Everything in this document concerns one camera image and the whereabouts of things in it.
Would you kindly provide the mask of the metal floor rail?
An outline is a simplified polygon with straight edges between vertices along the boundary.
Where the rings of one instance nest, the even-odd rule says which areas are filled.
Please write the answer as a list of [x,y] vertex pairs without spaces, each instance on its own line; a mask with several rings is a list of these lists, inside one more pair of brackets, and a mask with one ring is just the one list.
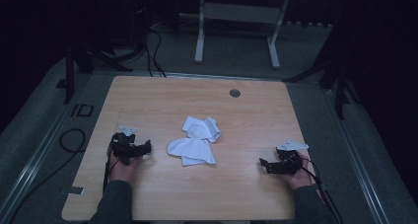
[[362,162],[360,158],[360,155],[358,153],[354,140],[347,128],[346,122],[339,117],[339,115],[336,112],[336,109],[334,108],[333,101],[332,101],[334,94],[332,93],[331,90],[324,90],[322,94],[324,96],[327,106],[331,110],[332,116],[336,120],[337,127],[342,133],[348,159],[354,170],[354,173],[358,180],[362,194],[364,198],[366,199],[366,202],[369,206],[369,209],[371,211],[371,214],[373,216],[375,223],[376,224],[389,224],[389,220],[384,211],[384,208],[382,206],[380,197],[378,196],[375,185],[373,184],[364,166],[364,163]]
[[42,166],[57,133],[72,110],[72,105],[64,105],[57,113],[54,121],[44,131],[41,140],[36,144],[30,159],[23,167],[10,192],[0,205],[0,224],[12,224],[12,218],[17,213],[18,206],[26,196],[39,168]]

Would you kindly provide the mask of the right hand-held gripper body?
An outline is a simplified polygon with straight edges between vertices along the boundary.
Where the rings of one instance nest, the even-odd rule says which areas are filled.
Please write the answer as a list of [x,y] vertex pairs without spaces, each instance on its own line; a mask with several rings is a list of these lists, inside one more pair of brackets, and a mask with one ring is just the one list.
[[302,158],[299,150],[308,149],[309,145],[294,140],[286,140],[276,147],[279,158],[278,173],[295,175],[302,168]]

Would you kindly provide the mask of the white sock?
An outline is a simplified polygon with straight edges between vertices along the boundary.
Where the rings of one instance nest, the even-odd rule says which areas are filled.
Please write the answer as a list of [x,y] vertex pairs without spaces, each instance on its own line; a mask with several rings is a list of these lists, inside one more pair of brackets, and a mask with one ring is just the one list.
[[182,126],[182,130],[189,138],[207,139],[214,143],[221,136],[221,130],[217,121],[208,116],[201,120],[193,116],[188,116]]
[[196,138],[180,138],[171,141],[167,146],[167,153],[181,159],[184,167],[217,163],[211,146],[207,140]]

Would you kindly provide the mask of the person's right hand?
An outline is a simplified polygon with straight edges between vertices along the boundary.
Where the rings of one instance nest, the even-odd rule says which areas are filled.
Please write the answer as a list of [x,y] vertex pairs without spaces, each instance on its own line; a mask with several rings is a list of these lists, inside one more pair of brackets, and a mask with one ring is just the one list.
[[309,187],[313,184],[312,176],[308,170],[309,160],[303,154],[300,154],[302,159],[302,167],[295,175],[283,175],[282,179],[288,184],[291,190],[296,190],[300,187]]

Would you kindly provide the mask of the black stand legs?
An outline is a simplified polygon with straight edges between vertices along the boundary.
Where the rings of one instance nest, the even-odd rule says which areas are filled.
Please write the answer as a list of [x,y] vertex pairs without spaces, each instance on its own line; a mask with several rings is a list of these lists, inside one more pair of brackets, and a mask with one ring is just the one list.
[[318,84],[322,89],[326,90],[336,85],[334,109],[338,117],[343,119],[343,102],[348,64],[352,59],[352,49],[356,45],[358,36],[359,28],[357,26],[334,25],[313,66],[296,76],[283,79],[283,82],[296,83],[319,71],[324,71]]
[[66,96],[64,104],[68,105],[70,103],[75,92],[74,64],[77,64],[81,72],[92,73],[94,71],[92,59],[95,58],[101,61],[103,65],[107,65],[118,71],[132,72],[131,68],[123,66],[121,62],[134,58],[140,52],[141,50],[135,47],[131,52],[110,57],[85,43],[70,44],[65,53],[65,79],[63,80],[63,87],[65,88]]

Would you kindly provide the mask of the white metal desk frame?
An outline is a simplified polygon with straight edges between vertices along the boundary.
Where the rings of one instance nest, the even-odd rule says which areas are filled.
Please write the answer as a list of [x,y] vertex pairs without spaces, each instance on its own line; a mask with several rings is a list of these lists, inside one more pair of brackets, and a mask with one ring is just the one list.
[[283,24],[287,7],[290,0],[283,0],[280,7],[260,7],[237,4],[224,4],[216,2],[207,2],[199,0],[198,34],[195,47],[194,62],[199,64],[203,62],[205,45],[205,21],[222,20],[240,23],[259,23],[270,24],[274,26],[274,31],[266,38],[267,48],[273,69],[279,69],[278,51],[276,41]]

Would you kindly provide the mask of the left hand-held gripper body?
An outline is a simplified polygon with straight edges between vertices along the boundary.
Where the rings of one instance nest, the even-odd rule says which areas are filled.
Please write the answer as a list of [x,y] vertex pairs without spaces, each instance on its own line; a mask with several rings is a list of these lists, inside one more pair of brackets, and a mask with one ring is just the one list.
[[115,132],[110,139],[110,150],[125,166],[130,164],[130,160],[140,156],[141,148],[134,144],[136,128],[119,127],[119,132]]

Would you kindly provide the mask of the person's left hand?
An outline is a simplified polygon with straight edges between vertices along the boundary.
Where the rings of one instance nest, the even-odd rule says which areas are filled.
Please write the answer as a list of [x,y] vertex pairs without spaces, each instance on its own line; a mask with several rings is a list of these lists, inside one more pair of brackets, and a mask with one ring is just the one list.
[[142,163],[142,158],[133,158],[129,165],[121,163],[113,154],[110,154],[110,171],[108,173],[108,180],[123,181],[130,185],[133,184],[136,179],[137,169]]

